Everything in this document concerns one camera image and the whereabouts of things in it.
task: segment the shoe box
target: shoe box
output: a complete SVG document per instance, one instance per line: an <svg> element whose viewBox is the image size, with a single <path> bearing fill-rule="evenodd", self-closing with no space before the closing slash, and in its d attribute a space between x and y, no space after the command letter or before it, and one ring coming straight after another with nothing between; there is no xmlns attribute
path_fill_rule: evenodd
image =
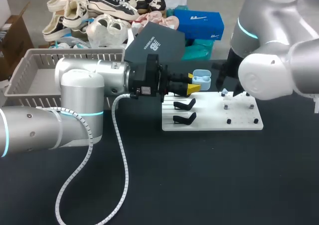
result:
<svg viewBox="0 0 319 225"><path fill-rule="evenodd" d="M19 15L11 15L5 22L11 24L0 43L0 81L8 79L28 49L34 48L22 18L28 4Z"/></svg>
<svg viewBox="0 0 319 225"><path fill-rule="evenodd" d="M143 63L148 54L158 54L161 63L179 61L184 52L184 33L149 22L126 49L124 61Z"/></svg>
<svg viewBox="0 0 319 225"><path fill-rule="evenodd" d="M186 39L221 40L224 23L219 12L175 9L179 19L178 31L185 33Z"/></svg>

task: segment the cable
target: cable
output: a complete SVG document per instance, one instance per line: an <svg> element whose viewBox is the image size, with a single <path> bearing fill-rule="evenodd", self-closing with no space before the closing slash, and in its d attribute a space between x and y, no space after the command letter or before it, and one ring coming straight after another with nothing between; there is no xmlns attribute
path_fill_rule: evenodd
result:
<svg viewBox="0 0 319 225"><path fill-rule="evenodd" d="M121 197L119 203L117 204L117 206L115 207L115 209L110 213L110 215L108 215L104 220L102 220L101 222L99 222L96 225L104 225L109 220L111 220L111 218L121 208L121 206L122 206L122 204L123 204L123 202L125 200L126 194L128 192L128 187L129 187L129 169L128 169L128 164L127 164L127 161L126 161L126 156L125 156L125 152L124 152L123 143L122 143L122 139L121 139L121 136L120 136L119 128L118 128L118 125L116 123L116 118L115 118L116 105L119 102L119 100L123 99L123 98L130 98L130 95L129 94L122 94L122 95L116 97L116 99L114 100L113 105L112 105L112 120L113 120L113 124L114 124L114 129L115 129L115 132L116 132L116 135L117 135L117 138L118 138L118 142L119 142L119 145L120 145L121 154L122 154L123 163L124 163L124 170L125 170L124 190L123 190L122 197ZM64 223L64 221L62 220L61 215L60 215L61 198L62 198L62 195L63 195L66 187L74 179L74 177L83 169L83 167L86 165L86 163L88 162L89 158L91 157L92 150L93 150L93 136L92 136L92 132L91 132L91 129L90 129L89 125L86 123L86 121L78 113L76 113L76 112L74 112L72 110L66 109L66 108L61 108L61 107L53 107L53 108L47 108L47 109L44 108L44 110L47 110L47 111L54 110L54 111L59 111L59 112L66 112L66 113L72 115L73 117L75 117L78 121L80 121L83 124L83 126L86 128L86 130L88 132L88 137L89 137L89 149L88 149L88 152L87 152L84 160L82 161L80 166L71 174L71 176L65 181L65 183L62 186L62 188L60 189L58 197L56 198L55 216L56 216L56 218L57 218L57 220L58 220L60 225L66 225Z"/></svg>

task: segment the cardboard box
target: cardboard box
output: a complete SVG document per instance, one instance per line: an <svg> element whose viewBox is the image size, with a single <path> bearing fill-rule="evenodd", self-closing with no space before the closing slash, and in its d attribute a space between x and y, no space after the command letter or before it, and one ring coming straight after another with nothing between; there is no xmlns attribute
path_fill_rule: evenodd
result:
<svg viewBox="0 0 319 225"><path fill-rule="evenodd" d="M0 81L8 79L28 49L34 48L22 15L29 3L19 15L11 15L6 23L12 24L0 43Z"/></svg>
<svg viewBox="0 0 319 225"><path fill-rule="evenodd" d="M179 19L178 31L185 33L186 39L221 40L224 23L219 12L175 9Z"/></svg>

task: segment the white sneaker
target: white sneaker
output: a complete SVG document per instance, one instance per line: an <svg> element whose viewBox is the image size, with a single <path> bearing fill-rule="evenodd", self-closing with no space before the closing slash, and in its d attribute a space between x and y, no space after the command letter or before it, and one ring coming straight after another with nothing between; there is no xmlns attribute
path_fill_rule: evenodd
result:
<svg viewBox="0 0 319 225"><path fill-rule="evenodd" d="M66 4L63 25L69 28L78 27L81 22L89 18L87 0L72 0Z"/></svg>
<svg viewBox="0 0 319 225"><path fill-rule="evenodd" d="M46 4L50 12L63 10L66 4L71 0L49 0Z"/></svg>
<svg viewBox="0 0 319 225"><path fill-rule="evenodd" d="M49 25L42 31L45 41L55 41L66 34L71 33L70 28L66 28L63 25L63 16L53 13L52 20Z"/></svg>
<svg viewBox="0 0 319 225"><path fill-rule="evenodd" d="M131 24L127 21L115 19L108 28L108 31L111 35L117 38L120 43L123 43L128 39L128 29L131 28Z"/></svg>
<svg viewBox="0 0 319 225"><path fill-rule="evenodd" d="M89 26L86 29L86 33L88 37L93 38L95 34L96 27L99 25L103 25L105 28L110 27L112 24L114 18L111 17L109 14L102 14L95 18L94 22L89 24Z"/></svg>

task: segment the plastic bag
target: plastic bag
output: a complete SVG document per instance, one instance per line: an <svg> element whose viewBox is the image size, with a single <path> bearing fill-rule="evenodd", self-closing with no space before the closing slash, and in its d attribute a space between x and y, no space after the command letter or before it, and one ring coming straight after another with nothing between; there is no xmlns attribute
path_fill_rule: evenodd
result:
<svg viewBox="0 0 319 225"><path fill-rule="evenodd" d="M121 25L121 29L114 29L116 23ZM128 27L131 27L128 22L102 14L95 18L86 31L92 48L99 48L123 44L128 38Z"/></svg>

